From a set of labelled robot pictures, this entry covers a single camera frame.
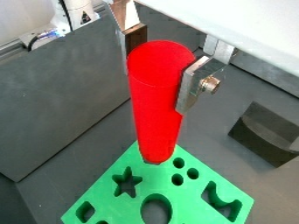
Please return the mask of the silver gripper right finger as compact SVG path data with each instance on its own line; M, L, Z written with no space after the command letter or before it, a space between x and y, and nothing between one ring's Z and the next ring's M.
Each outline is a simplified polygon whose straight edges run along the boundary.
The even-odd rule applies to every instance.
M220 80L215 73L228 65L237 49L224 41L208 35L203 45L203 55L187 66L182 73L175 110L183 115L202 93L215 94Z

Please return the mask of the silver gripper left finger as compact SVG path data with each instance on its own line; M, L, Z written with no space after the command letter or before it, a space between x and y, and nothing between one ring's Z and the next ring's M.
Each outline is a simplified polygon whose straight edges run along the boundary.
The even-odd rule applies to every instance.
M115 22L123 68L127 73L127 56L138 46L147 42L147 25L140 22L134 0L103 0L103 2Z

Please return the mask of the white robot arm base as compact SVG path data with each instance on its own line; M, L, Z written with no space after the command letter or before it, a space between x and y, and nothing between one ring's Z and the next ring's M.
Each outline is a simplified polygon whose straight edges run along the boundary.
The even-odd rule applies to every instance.
M91 0L51 0L51 22L19 37L30 52L99 19Z

